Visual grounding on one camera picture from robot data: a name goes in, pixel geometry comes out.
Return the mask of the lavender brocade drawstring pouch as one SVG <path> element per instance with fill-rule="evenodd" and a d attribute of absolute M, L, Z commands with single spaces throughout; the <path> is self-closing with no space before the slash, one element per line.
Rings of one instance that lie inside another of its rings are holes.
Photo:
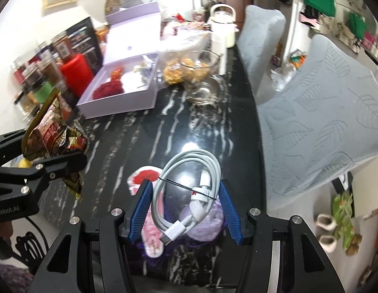
<path fill-rule="evenodd" d="M 223 209 L 219 199 L 217 199 L 204 220 L 186 235 L 196 241 L 211 242 L 220 234 L 224 223 Z"/>

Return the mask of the brown green snack packet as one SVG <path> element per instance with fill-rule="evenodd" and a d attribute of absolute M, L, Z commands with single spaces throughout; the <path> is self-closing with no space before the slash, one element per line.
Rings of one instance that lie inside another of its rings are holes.
<path fill-rule="evenodd" d="M 81 171 L 87 165 L 89 141 L 79 122 L 68 125 L 71 114 L 61 92 L 54 88 L 29 125 L 21 148 L 28 161 L 65 157 L 70 168 L 62 180 L 74 198 L 80 200 L 84 185 Z"/>

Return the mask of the dark red fluffy scrunchie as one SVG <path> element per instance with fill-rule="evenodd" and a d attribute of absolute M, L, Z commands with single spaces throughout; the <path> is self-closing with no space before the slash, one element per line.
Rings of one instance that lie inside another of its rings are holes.
<path fill-rule="evenodd" d="M 98 88 L 96 88 L 92 94 L 92 99 L 102 99 L 106 97 L 111 97 L 117 94 L 123 94 L 124 89 L 120 79 L 111 79 L 106 83 L 102 83 Z"/>

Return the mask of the red snack packet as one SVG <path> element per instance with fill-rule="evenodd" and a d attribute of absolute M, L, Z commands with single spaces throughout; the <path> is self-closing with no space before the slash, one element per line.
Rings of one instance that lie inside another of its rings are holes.
<path fill-rule="evenodd" d="M 121 77 L 123 75 L 123 72 L 124 72 L 123 67 L 114 70 L 111 73 L 111 82 L 121 81 Z"/>

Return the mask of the white fluffy slippers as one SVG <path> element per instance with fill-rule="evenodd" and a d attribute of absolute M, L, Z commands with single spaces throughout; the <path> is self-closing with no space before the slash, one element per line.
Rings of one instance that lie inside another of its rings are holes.
<path fill-rule="evenodd" d="M 337 222 L 332 215 L 319 214 L 315 221 L 316 226 L 325 233 L 320 235 L 317 239 L 326 253 L 332 253 L 337 246 L 337 239 L 333 235 Z"/>

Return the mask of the red plastic canister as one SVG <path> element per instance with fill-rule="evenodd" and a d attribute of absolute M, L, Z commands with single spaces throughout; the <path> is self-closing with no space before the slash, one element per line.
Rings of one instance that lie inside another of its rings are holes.
<path fill-rule="evenodd" d="M 63 63 L 60 70 L 66 78 L 67 87 L 78 98 L 82 96 L 94 77 L 87 60 L 82 54 L 74 54 Z"/>

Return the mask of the green slippers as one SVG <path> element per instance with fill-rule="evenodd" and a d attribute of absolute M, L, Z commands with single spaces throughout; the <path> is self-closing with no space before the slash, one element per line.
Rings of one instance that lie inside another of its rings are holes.
<path fill-rule="evenodd" d="M 336 240 L 343 240 L 343 249 L 345 251 L 349 249 L 355 236 L 355 229 L 352 223 L 352 202 L 353 195 L 343 191 L 341 194 L 337 194 L 331 203 L 331 215 L 336 223 L 333 236 Z"/>

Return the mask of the brown label spice jar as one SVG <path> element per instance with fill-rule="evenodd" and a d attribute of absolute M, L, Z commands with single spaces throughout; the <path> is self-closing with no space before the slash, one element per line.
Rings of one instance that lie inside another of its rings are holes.
<path fill-rule="evenodd" d="M 74 51 L 65 32 L 55 36 L 52 40 L 52 44 L 64 63 L 70 61 L 73 58 Z"/>

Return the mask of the lavender open gift box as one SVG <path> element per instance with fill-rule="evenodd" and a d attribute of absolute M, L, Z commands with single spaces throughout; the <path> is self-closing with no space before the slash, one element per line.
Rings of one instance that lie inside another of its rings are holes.
<path fill-rule="evenodd" d="M 98 118 L 155 107 L 158 93 L 156 68 L 160 46 L 161 13 L 157 2 L 145 3 L 117 11 L 107 16 L 110 25 L 105 47 L 103 67 L 98 71 L 77 103 L 86 119 Z M 147 55 L 155 62 L 147 83 L 133 73 L 133 67 Z M 111 73 L 124 68 L 121 83 L 123 94 L 93 100 L 98 86 L 111 80 Z"/>

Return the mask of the black snack bag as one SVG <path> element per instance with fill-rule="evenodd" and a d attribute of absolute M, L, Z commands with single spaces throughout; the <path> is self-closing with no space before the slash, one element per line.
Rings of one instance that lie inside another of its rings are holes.
<path fill-rule="evenodd" d="M 91 18 L 76 23 L 66 30 L 73 50 L 82 54 L 93 74 L 95 75 L 103 65 L 103 55 L 96 37 Z"/>

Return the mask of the clear glass mug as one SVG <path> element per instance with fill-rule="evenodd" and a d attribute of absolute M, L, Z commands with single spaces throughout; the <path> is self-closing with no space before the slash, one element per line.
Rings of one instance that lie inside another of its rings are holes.
<path fill-rule="evenodd" d="M 227 83 L 218 74 L 220 59 L 208 50 L 193 50 L 181 57 L 183 86 L 193 105 L 217 106 L 224 100 Z"/>

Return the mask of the near grey leaf chair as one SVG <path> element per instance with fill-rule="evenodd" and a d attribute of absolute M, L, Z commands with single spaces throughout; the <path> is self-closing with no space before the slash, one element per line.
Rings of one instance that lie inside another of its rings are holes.
<path fill-rule="evenodd" d="M 323 35 L 257 111 L 270 210 L 378 156 L 378 83 Z"/>

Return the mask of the grey leaf chair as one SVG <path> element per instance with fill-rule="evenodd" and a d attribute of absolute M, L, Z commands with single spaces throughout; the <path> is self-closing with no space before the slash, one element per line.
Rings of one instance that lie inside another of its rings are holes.
<path fill-rule="evenodd" d="M 263 9 L 256 5 L 245 8 L 245 22 L 237 47 L 253 95 L 259 90 L 285 26 L 286 18 L 277 9 Z"/>
<path fill-rule="evenodd" d="M 378 83 L 323 35 L 257 111 L 270 210 L 378 156 Z"/>

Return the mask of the bag of waffle cookies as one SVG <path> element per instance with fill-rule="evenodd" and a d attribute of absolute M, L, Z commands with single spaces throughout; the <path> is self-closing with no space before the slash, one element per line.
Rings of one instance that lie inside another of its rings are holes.
<path fill-rule="evenodd" d="M 200 60 L 196 62 L 189 58 L 184 58 L 182 61 L 171 60 L 163 70 L 163 77 L 169 85 L 182 83 L 185 80 L 198 82 L 207 76 L 208 68 L 209 65 Z"/>

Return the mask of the far grey leaf chair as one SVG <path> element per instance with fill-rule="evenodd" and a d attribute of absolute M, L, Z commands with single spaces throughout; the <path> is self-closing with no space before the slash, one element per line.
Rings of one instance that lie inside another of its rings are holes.
<path fill-rule="evenodd" d="M 286 18 L 277 9 L 263 9 L 256 5 L 245 8 L 245 22 L 237 47 L 253 95 L 259 90 L 285 26 Z"/>

